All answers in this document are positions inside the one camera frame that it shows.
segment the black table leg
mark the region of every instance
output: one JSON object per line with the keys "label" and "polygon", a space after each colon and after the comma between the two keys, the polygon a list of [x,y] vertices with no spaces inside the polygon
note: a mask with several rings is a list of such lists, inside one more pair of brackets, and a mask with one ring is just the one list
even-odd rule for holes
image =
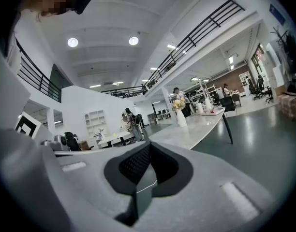
{"label": "black table leg", "polygon": [[122,144],[125,146],[126,144],[125,144],[123,137],[120,137],[120,139],[121,139]]}
{"label": "black table leg", "polygon": [[224,116],[224,114],[222,115],[222,118],[224,120],[227,132],[229,133],[229,137],[231,139],[231,144],[233,144],[233,138],[232,138],[231,130],[230,130],[229,124],[227,123],[227,120],[226,120],[226,117]]}

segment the flower bouquet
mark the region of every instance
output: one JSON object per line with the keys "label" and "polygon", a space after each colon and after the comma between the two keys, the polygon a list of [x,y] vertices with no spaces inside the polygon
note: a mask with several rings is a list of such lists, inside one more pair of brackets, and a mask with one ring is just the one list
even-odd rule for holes
{"label": "flower bouquet", "polygon": [[187,125],[185,116],[182,113],[182,109],[186,106],[185,99],[181,98],[180,100],[174,100],[173,108],[177,114],[177,121],[180,127],[184,127]]}
{"label": "flower bouquet", "polygon": [[174,100],[173,108],[175,111],[184,109],[186,106],[185,99],[181,98],[180,100]]}

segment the white bookshelf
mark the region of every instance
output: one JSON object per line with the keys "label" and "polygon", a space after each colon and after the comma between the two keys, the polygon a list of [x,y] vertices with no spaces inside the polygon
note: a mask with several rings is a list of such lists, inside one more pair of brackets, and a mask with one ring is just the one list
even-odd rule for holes
{"label": "white bookshelf", "polygon": [[108,133],[105,113],[103,110],[86,113],[85,122],[89,137],[93,137],[95,134],[98,134],[100,132],[99,128],[104,128],[104,134]]}

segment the black metal railing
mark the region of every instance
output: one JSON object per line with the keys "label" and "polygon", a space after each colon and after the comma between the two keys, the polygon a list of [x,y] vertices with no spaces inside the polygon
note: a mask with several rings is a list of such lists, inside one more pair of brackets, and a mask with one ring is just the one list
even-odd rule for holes
{"label": "black metal railing", "polygon": [[145,83],[147,90],[152,88],[160,78],[162,78],[178,61],[180,61],[187,52],[196,47],[196,44],[208,36],[212,31],[220,28],[225,22],[240,11],[245,9],[234,0],[228,0],[218,9],[206,17],[195,29],[191,31],[166,59],[159,65],[157,70],[151,75],[149,81]]}
{"label": "black metal railing", "polygon": [[61,103],[61,89],[54,85],[29,58],[18,40],[17,45],[21,53],[21,69],[18,73],[28,84],[38,89],[43,94]]}
{"label": "black metal railing", "polygon": [[137,95],[145,94],[145,88],[139,87],[125,87],[125,88],[116,88],[112,90],[102,91],[101,93],[116,96],[119,98],[133,97]]}

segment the blue sign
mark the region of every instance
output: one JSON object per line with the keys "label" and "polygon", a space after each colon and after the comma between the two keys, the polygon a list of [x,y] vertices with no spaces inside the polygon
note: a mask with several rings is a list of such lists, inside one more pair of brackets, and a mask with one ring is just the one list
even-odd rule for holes
{"label": "blue sign", "polygon": [[273,16],[279,21],[281,25],[284,25],[285,19],[280,14],[280,12],[274,7],[274,5],[270,4],[269,11],[273,14]]}

